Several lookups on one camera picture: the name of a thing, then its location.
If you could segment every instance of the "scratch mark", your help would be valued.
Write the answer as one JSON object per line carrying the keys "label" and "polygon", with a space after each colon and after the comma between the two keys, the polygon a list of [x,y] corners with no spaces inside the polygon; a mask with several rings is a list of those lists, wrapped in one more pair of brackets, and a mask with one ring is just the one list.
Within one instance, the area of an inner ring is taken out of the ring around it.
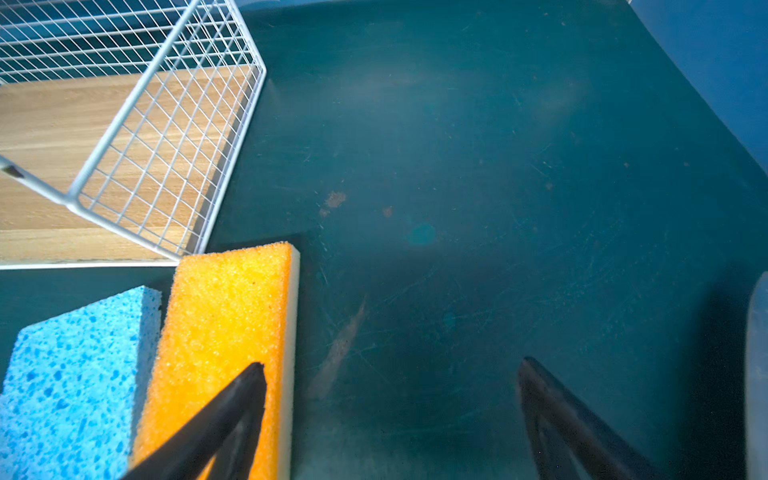
{"label": "scratch mark", "polygon": [[283,187],[281,185],[273,185],[272,188],[276,188],[278,190],[285,190],[289,192],[303,192],[304,190],[306,190],[306,188]]}
{"label": "scratch mark", "polygon": [[333,383],[336,381],[336,377],[339,375],[341,362],[349,352],[349,348],[352,346],[352,341],[357,334],[357,329],[365,318],[367,299],[368,295],[366,294],[362,299],[359,310],[357,310],[357,314],[352,317],[349,323],[341,329],[336,336],[336,339],[333,340],[328,356],[323,360],[323,364],[320,366],[320,371],[312,380],[310,387],[306,391],[307,397],[311,399],[324,399],[328,396]]}
{"label": "scratch mark", "polygon": [[322,267],[320,267],[320,273],[323,275],[323,280],[326,281],[326,285],[328,285],[328,277],[326,276],[326,273],[323,271]]}
{"label": "scratch mark", "polygon": [[536,166],[535,166],[535,165],[533,165],[533,164],[528,164],[528,165],[531,165],[531,168],[533,168],[534,170],[536,170],[536,171],[537,171],[538,173],[540,173],[540,174],[541,174],[543,177],[546,177],[546,176],[547,176],[547,174],[545,174],[543,171],[541,171],[541,170],[539,170],[538,168],[536,168]]}
{"label": "scratch mark", "polygon": [[466,422],[467,420],[476,417],[477,415],[480,415],[485,411],[484,408],[475,408],[473,410],[470,410],[469,412],[466,412],[464,414],[461,414],[453,419],[452,422],[445,422],[441,423],[440,425],[430,425],[425,426],[421,428],[415,428],[415,429],[407,429],[407,430],[398,430],[396,432],[397,435],[414,435],[419,433],[433,433],[433,432],[444,432],[446,430],[453,429],[457,426],[460,426],[462,423]]}
{"label": "scratch mark", "polygon": [[462,298],[463,298],[463,300],[464,300],[465,302],[468,302],[468,300],[467,300],[467,296],[464,294],[464,288],[463,288],[463,287],[462,287],[462,285],[461,285],[461,284],[458,282],[458,278],[456,278],[456,277],[454,276],[454,277],[453,277],[453,281],[456,283],[456,286],[458,287],[458,294],[462,296]]}
{"label": "scratch mark", "polygon": [[437,267],[433,266],[431,268],[431,270],[429,272],[427,272],[427,274],[425,276],[423,276],[422,278],[416,280],[414,283],[411,283],[410,285],[403,287],[400,291],[398,291],[394,295],[391,295],[391,296],[387,297],[386,299],[384,299],[383,306],[388,306],[389,304],[391,304],[392,302],[394,302],[395,300],[397,300],[401,296],[405,295],[408,292],[408,290],[410,290],[411,288],[413,288],[415,286],[419,286],[422,283],[426,282],[427,280],[432,278],[432,276],[435,274],[436,271],[437,271]]}
{"label": "scratch mark", "polygon": [[362,354],[361,352],[358,352],[358,353],[357,353],[357,356],[358,356],[358,357],[360,357],[360,358],[363,360],[363,362],[365,362],[365,363],[366,363],[366,365],[368,365],[369,367],[371,367],[371,370],[373,370],[374,372],[376,372],[376,374],[377,374],[378,376],[380,376],[380,377],[382,378],[382,380],[384,380],[384,381],[387,383],[387,385],[392,385],[392,382],[390,382],[390,381],[389,381],[389,379],[387,379],[387,378],[384,376],[384,374],[383,374],[383,373],[381,373],[381,372],[380,372],[380,371],[379,371],[379,370],[378,370],[378,369],[377,369],[375,366],[371,365],[371,362],[369,362],[369,361],[368,361],[368,359],[367,359],[365,356],[363,356],[363,354]]}

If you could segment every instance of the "wire mesh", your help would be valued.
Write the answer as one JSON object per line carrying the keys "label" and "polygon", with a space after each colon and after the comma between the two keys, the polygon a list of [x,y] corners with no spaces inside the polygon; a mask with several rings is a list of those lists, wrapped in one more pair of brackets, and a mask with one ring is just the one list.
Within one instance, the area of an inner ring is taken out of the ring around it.
{"label": "wire mesh", "polygon": [[[174,0],[2,5],[0,78],[132,74],[138,80],[187,6]],[[79,192],[81,205],[167,252],[199,251],[264,74],[232,1],[199,2]]]}

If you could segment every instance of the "blue surface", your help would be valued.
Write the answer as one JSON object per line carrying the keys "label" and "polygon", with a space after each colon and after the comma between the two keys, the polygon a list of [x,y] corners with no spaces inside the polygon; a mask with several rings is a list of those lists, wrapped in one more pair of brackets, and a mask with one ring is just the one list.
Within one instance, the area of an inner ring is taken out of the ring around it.
{"label": "blue surface", "polygon": [[746,470],[750,480],[768,478],[768,273],[750,301],[746,328]]}
{"label": "blue surface", "polygon": [[0,396],[3,478],[119,478],[160,334],[144,286],[22,329]]}
{"label": "blue surface", "polygon": [[634,0],[637,16],[768,170],[768,2]]}

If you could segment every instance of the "gray plastic object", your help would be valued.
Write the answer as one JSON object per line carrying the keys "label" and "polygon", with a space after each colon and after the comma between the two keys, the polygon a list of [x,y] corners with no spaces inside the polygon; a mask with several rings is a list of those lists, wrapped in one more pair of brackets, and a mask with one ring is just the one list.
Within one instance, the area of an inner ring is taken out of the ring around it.
{"label": "gray plastic object", "polygon": [[768,480],[768,273],[752,292],[746,326],[746,477]]}

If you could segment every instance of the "blue sponge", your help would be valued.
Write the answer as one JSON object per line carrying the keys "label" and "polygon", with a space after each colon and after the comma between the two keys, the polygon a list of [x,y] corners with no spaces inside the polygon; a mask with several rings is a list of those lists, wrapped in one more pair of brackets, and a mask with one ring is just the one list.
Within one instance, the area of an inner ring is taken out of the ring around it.
{"label": "blue sponge", "polygon": [[18,334],[0,396],[0,478],[120,478],[160,336],[140,286]]}

